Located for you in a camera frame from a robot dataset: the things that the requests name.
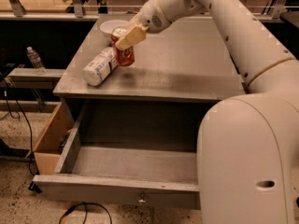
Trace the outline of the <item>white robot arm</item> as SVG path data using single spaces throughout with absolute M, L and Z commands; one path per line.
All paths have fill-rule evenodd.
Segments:
M 117 43 L 127 49 L 205 9 L 248 94 L 206 113 L 197 141 L 203 224 L 295 224 L 299 62 L 239 0 L 149 0 Z

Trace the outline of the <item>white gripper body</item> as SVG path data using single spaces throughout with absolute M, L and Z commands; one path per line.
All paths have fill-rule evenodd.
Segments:
M 204 10 L 196 0 L 149 0 L 138 13 L 138 21 L 150 34 L 158 34 L 173 22 Z

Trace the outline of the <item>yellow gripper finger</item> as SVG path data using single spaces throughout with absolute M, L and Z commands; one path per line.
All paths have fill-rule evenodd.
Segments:
M 129 22 L 127 23 L 127 26 L 128 27 L 135 27 L 135 26 L 138 26 L 140 24 L 140 21 L 139 21 L 139 14 L 135 14 L 130 20 Z
M 116 34 L 119 36 L 116 42 L 116 48 L 126 50 L 140 43 L 146 38 L 148 28 L 141 25 L 133 25 L 129 28 L 119 27 Z

